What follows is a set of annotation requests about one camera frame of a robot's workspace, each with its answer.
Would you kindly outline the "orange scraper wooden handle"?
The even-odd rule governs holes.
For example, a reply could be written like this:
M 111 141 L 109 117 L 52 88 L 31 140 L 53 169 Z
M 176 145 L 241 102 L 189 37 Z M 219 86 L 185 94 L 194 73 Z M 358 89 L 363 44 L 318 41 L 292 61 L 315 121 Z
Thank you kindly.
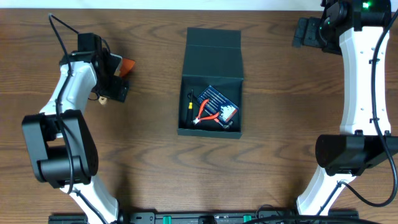
M 111 54 L 105 63 L 105 72 L 108 75 L 105 87 L 98 91 L 98 101 L 105 105 L 109 100 L 125 102 L 129 91 L 127 76 L 132 72 L 136 62 L 119 55 Z

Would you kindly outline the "black yellow screwdriver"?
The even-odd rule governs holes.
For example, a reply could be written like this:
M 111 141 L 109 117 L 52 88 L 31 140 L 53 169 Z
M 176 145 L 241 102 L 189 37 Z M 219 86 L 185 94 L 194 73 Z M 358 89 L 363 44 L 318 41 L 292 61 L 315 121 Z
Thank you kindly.
M 185 120 L 185 125 L 187 129 L 190 129 L 193 126 L 193 89 L 191 89 L 190 101 L 187 108 L 187 115 Z

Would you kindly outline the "blue precision screwdriver case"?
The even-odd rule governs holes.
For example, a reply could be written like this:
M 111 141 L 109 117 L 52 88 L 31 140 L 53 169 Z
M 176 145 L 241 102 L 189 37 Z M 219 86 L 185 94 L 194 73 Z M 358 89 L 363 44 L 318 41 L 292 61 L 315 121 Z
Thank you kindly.
M 199 103 L 209 100 L 205 108 L 211 114 L 219 113 L 218 119 L 224 123 L 230 122 L 239 110 L 238 106 L 211 85 L 197 96 L 197 100 Z

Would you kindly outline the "small hammer orange label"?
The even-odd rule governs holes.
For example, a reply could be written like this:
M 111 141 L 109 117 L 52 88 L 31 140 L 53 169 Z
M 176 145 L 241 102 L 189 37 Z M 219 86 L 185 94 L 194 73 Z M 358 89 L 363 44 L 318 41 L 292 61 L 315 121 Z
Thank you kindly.
M 229 122 L 227 122 L 226 124 L 224 124 L 222 121 L 220 121 L 219 119 L 214 119 L 214 121 L 216 123 L 218 123 L 224 130 L 229 129 L 232 125 L 233 125 L 233 121 L 230 120 Z

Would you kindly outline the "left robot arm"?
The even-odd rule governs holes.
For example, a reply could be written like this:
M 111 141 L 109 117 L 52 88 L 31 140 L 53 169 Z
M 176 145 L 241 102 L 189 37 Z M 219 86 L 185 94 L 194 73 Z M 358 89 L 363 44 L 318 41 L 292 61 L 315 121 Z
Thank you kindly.
M 128 223 L 100 179 L 95 142 L 83 117 L 92 93 L 123 102 L 126 60 L 112 54 L 94 33 L 78 34 L 78 48 L 60 61 L 60 79 L 39 113 L 22 120 L 22 131 L 35 178 L 71 196 L 87 223 Z

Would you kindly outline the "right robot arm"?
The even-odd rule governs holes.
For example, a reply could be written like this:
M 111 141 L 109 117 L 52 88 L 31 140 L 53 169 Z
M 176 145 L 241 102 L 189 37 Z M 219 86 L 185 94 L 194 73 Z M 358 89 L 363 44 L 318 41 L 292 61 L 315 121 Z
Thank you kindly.
M 343 189 L 367 169 L 387 161 L 397 174 L 397 138 L 386 110 L 385 59 L 389 31 L 397 19 L 390 0 L 323 0 L 321 17 L 298 20 L 295 47 L 340 55 L 344 105 L 338 134 L 322 134 L 315 145 L 317 169 L 297 197 L 300 215 L 326 216 Z

